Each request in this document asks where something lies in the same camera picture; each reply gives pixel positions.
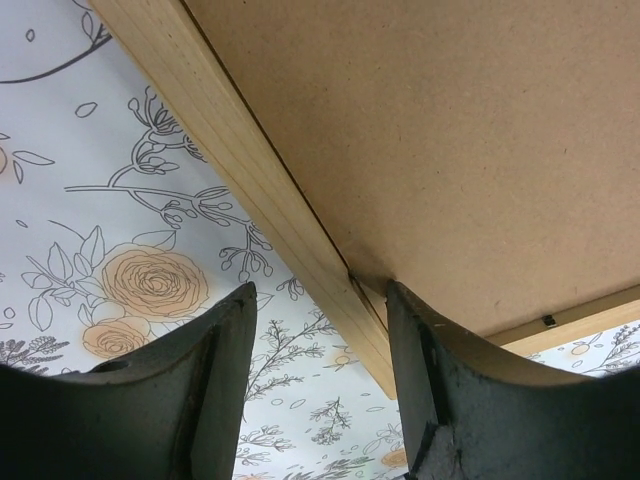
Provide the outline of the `wooden picture frame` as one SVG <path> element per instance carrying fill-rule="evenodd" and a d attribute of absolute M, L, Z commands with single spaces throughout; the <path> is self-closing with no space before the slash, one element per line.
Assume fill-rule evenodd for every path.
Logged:
<path fill-rule="evenodd" d="M 635 1 L 97 1 L 389 396 L 384 291 L 529 355 L 639 317 Z"/>

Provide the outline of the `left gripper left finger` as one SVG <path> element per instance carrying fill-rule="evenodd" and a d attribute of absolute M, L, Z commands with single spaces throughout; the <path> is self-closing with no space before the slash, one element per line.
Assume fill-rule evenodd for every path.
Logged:
<path fill-rule="evenodd" d="M 246 283 L 86 373 L 1 370 L 5 479 L 229 479 L 257 323 Z"/>

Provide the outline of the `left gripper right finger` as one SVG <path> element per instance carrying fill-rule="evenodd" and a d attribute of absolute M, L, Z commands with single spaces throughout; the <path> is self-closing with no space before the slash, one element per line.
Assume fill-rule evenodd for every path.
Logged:
<path fill-rule="evenodd" d="M 639 371 L 603 378 L 511 353 L 387 286 L 411 479 L 635 479 Z"/>

